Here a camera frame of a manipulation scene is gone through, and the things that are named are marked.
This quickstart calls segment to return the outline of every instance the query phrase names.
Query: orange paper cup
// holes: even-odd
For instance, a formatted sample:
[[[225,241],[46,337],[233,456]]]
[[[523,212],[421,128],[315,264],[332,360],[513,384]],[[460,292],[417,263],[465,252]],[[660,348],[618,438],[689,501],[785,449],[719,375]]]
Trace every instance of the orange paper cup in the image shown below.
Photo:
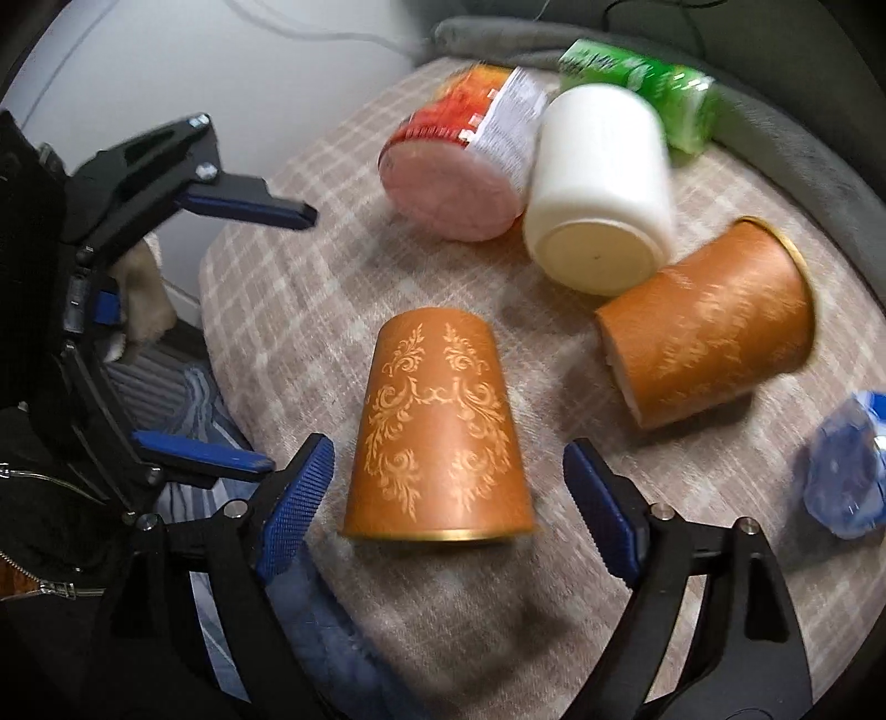
[[[646,429],[798,370],[815,335],[803,257],[756,217],[740,218],[596,316],[607,362]]]
[[[342,534],[481,540],[531,531],[489,326],[450,308],[392,318],[372,358]]]

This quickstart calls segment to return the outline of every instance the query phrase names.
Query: electrical cable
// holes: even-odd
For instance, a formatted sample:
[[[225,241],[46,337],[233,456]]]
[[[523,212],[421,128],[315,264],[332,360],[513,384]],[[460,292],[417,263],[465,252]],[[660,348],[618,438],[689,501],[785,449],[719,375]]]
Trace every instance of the electrical cable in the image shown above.
[[[256,15],[254,12],[244,7],[243,3],[240,2],[240,0],[224,0],[224,3],[237,16],[239,16],[242,20],[248,22],[250,25],[258,27],[262,30],[266,30],[269,33],[273,33],[274,35],[285,37],[288,40],[297,40],[304,43],[335,43],[347,41],[357,43],[371,43],[374,45],[378,45],[379,47],[383,47],[391,52],[396,52],[398,55],[402,55],[403,57],[409,58],[414,61],[423,59],[421,57],[422,51],[420,48],[416,47],[414,50],[410,50],[407,47],[403,47],[402,45],[397,44],[395,41],[388,40],[386,37],[382,37],[381,35],[376,35],[374,33],[333,31],[326,30],[325,28],[317,28],[319,32],[292,30],[287,27],[280,27],[276,23],[271,22],[270,20],[266,20],[260,15]],[[281,14],[280,11],[277,10],[273,10],[272,12],[277,15]],[[300,24],[302,25],[302,27],[316,27],[308,25],[307,23]]]
[[[71,59],[71,56],[74,55],[75,52],[77,52],[77,50],[80,48],[81,45],[83,45],[83,42],[86,40],[87,37],[89,37],[89,35],[92,33],[92,31],[95,30],[96,27],[98,27],[98,24],[102,20],[104,20],[108,16],[108,14],[110,14],[111,10],[113,10],[119,4],[120,4],[120,0],[113,0],[113,2],[110,3],[107,7],[105,7],[105,9],[102,10],[98,14],[98,17],[95,18],[89,24],[89,26],[82,32],[80,37],[78,37],[74,41],[74,44],[71,45],[70,48],[68,48],[68,51],[65,53],[65,57],[63,57],[61,59],[61,62],[59,62],[58,65],[56,65],[55,69],[50,74],[46,83],[44,83],[43,87],[40,89],[40,92],[37,93],[36,100],[31,105],[31,109],[28,110],[27,113],[25,114],[24,120],[22,120],[21,125],[19,125],[19,127],[21,127],[22,132],[25,131],[25,127],[27,126],[31,117],[34,115],[34,112],[36,111],[37,106],[40,105],[41,101],[43,101],[43,97],[46,95],[47,92],[49,92],[50,86],[55,82],[55,79],[58,77],[59,73],[61,73],[61,71],[65,67],[67,61],[69,59]]]
[[[541,6],[541,10],[539,10],[539,14],[532,18],[532,22],[538,22],[541,20],[541,16],[545,14],[545,10],[548,9],[548,5],[551,4],[551,0],[545,0],[544,5]]]
[[[689,31],[692,33],[693,40],[696,45],[696,51],[698,53],[698,57],[702,60],[707,59],[708,57],[708,49],[704,44],[704,38],[702,37],[702,31],[698,29],[698,24],[696,23],[695,18],[692,17],[692,13],[690,11],[693,10],[710,10],[710,8],[720,7],[721,5],[725,5],[729,2],[729,0],[710,0],[707,3],[688,3],[686,0],[613,0],[613,2],[609,3],[606,6],[606,9],[603,11],[603,15],[600,18],[600,29],[604,33],[608,33],[610,30],[610,12],[614,10],[621,4],[624,3],[640,3],[647,2],[652,3],[654,5],[665,5],[669,7],[676,7],[680,9],[680,15],[683,16],[683,19],[686,21],[686,24],[689,28]]]

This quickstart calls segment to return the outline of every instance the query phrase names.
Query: gray fabric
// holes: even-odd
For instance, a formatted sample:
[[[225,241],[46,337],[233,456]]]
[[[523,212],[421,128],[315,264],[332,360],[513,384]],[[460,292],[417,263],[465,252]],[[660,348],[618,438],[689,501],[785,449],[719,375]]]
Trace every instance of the gray fabric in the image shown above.
[[[714,139],[787,192],[843,250],[886,305],[886,205],[839,155],[735,78],[640,38],[509,18],[451,18],[437,25],[440,54],[556,69],[580,37],[631,48],[711,73],[723,83]]]
[[[188,396],[186,362],[159,343],[143,348],[130,364],[105,365],[108,379],[136,427],[160,427],[182,406]]]

